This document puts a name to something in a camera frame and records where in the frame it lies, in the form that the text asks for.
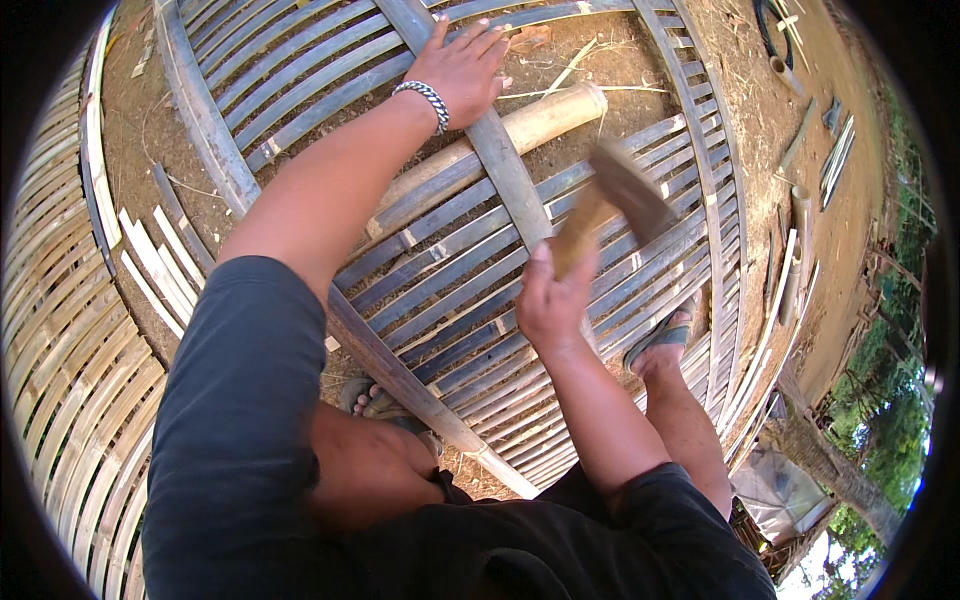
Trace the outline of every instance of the sandal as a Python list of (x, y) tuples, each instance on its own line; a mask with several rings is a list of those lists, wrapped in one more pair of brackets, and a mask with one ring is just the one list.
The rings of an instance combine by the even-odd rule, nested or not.
[[(686, 348), (686, 339), (690, 334), (690, 324), (693, 323), (693, 313), (697, 310), (697, 300), (694, 296), (690, 296), (686, 300), (680, 303), (672, 313), (666, 316), (666, 319), (660, 321), (654, 330), (643, 336), (643, 338), (634, 344), (632, 348), (627, 350), (627, 353), (623, 355), (623, 369), (625, 371), (630, 371), (630, 365), (633, 364), (634, 360), (640, 355), (641, 352), (648, 349), (650, 346), (660, 346), (663, 344), (683, 344)], [(685, 313), (690, 317), (689, 321), (683, 321), (682, 323), (670, 323), (673, 319), (673, 316), (677, 313)]]
[[(375, 384), (376, 382), (368, 377), (357, 377), (348, 381), (340, 393), (340, 408), (347, 414), (354, 415), (357, 398), (360, 395), (370, 397), (370, 389)], [(406, 429), (418, 438), (426, 439), (438, 457), (444, 454), (444, 445), (434, 435), (433, 431), (397, 402), (393, 396), (390, 396), (383, 386), (380, 386), (376, 396), (367, 401), (367, 406), (363, 410), (363, 417), (384, 420), (401, 429)]]

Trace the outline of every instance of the fingernail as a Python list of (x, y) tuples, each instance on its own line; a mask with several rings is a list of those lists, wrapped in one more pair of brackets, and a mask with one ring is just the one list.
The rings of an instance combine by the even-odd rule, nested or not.
[(534, 248), (534, 253), (530, 255), (530, 258), (534, 260), (546, 260), (550, 257), (550, 248), (547, 246), (547, 243), (540, 241), (537, 244), (537, 247)]

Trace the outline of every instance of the hammer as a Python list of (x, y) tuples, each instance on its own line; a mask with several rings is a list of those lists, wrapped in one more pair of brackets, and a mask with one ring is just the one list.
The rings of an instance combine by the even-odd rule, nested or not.
[(593, 231), (623, 212), (636, 245), (643, 248), (657, 239), (676, 218), (658, 188), (636, 167), (620, 144), (601, 140), (590, 150), (588, 162), (596, 175), (580, 191), (564, 228), (551, 245), (554, 277), (560, 281), (580, 260), (593, 239)]

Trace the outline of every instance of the dirt ground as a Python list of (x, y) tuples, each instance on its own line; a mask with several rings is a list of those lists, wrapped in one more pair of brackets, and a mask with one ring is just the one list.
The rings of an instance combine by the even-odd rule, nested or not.
[[(147, 0), (125, 0), (120, 4), (112, 31), (121, 35), (106, 61), (104, 145), (114, 204), (118, 211), (125, 207), (134, 221), (140, 219), (152, 240), (159, 243), (163, 236), (152, 212), (160, 197), (150, 167), (153, 161), (160, 162), (171, 176), (185, 184), (174, 186), (180, 202), (204, 244), (216, 256), (235, 221), (187, 142), (183, 125), (170, 101), (158, 51), (147, 62), (145, 73), (131, 78), (143, 51), (145, 36), (153, 27), (153, 16), (146, 11), (138, 29), (132, 28), (132, 24), (135, 25), (148, 6)], [(748, 273), (747, 305), (757, 307), (762, 305), (767, 231), (778, 227), (777, 205), (782, 205), (786, 214), (790, 206), (789, 185), (771, 174), (799, 127), (808, 100), (791, 98), (774, 77), (748, 0), (688, 0), (687, 6), (707, 45), (708, 60), (718, 66), (723, 93), (730, 105), (743, 170), (748, 262), (752, 265)], [(818, 110), (787, 177), (810, 189), (818, 187), (820, 167), (832, 146), (819, 115), (829, 106), (833, 94), (843, 101), (845, 113), (849, 109), (855, 115), (857, 130), (856, 144), (839, 188), (828, 211), (815, 213), (813, 225), (814, 258), (820, 261), (822, 273), (797, 347), (803, 357), (800, 381), (808, 398), (815, 401), (831, 385), (843, 345), (855, 323), (856, 309), (863, 299), (864, 289), (859, 278), (861, 255), (869, 224), (879, 218), (882, 209), (884, 148), (879, 133), (882, 115), (877, 114), (876, 82), (871, 75), (873, 67), (841, 36), (824, 5), (810, 0), (804, 2), (804, 8), (806, 14), (800, 15), (797, 27), (804, 38), (804, 51), (812, 73), (804, 71), (799, 57), (794, 70), (807, 92), (816, 96)], [(728, 13), (738, 14), (745, 20), (745, 24), (738, 25), (736, 36)], [(581, 60), (564, 86), (581, 80), (593, 80), (600, 85), (670, 86), (656, 47), (632, 15), (591, 15), (558, 21), (552, 27), (553, 37), (549, 43), (529, 55), (508, 56), (503, 72), (513, 76), (515, 83), (507, 93), (546, 89), (577, 51), (594, 37), (597, 39), (595, 50)], [(782, 36), (778, 37), (772, 24), (771, 29), (775, 44), (782, 49)], [(386, 88), (389, 87), (384, 86), (338, 112), (323, 123), (316, 134), (295, 144), (286, 156), (281, 155), (277, 165), (257, 174), (260, 184), (266, 184), (277, 166), (282, 166), (289, 156), (294, 156), (324, 131), (379, 102)], [(524, 157), (534, 181), (543, 180), (585, 157), (589, 142), (601, 132), (601, 126), (603, 134), (621, 137), (679, 112), (671, 94), (624, 90), (609, 91), (607, 97), (610, 110), (602, 123), (600, 120), (587, 123)], [(537, 99), (500, 100), (495, 106), (500, 114), (506, 114)], [(451, 133), (433, 142), (410, 164), (461, 135)], [(779, 267), (782, 260), (779, 234), (775, 241)], [(119, 251), (127, 244), (125, 239), (123, 245), (115, 249), (114, 260), (118, 264)], [(141, 333), (164, 366), (169, 367), (177, 338), (158, 318), (123, 268), (118, 269), (118, 284)], [(746, 370), (763, 325), (760, 310), (748, 310), (746, 318), (742, 371)], [(788, 332), (777, 325), (772, 339), (774, 359), (782, 356), (788, 337)], [(346, 352), (332, 353), (323, 377), (322, 398), (335, 401), (342, 385), (362, 373)], [(446, 449), (444, 466), (457, 475), (455, 483), (473, 497), (514, 497), (475, 461), (453, 447)]]

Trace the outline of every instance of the black shorts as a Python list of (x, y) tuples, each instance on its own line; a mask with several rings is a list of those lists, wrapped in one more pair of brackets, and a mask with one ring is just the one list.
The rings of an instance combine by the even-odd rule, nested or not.
[(152, 600), (775, 597), (756, 553), (673, 463), (628, 483), (616, 514), (579, 466), (529, 501), (468, 502), (437, 473), (451, 503), (323, 536), (304, 498), (324, 336), (320, 303), (279, 262), (241, 257), (211, 274), (156, 417), (141, 538)]

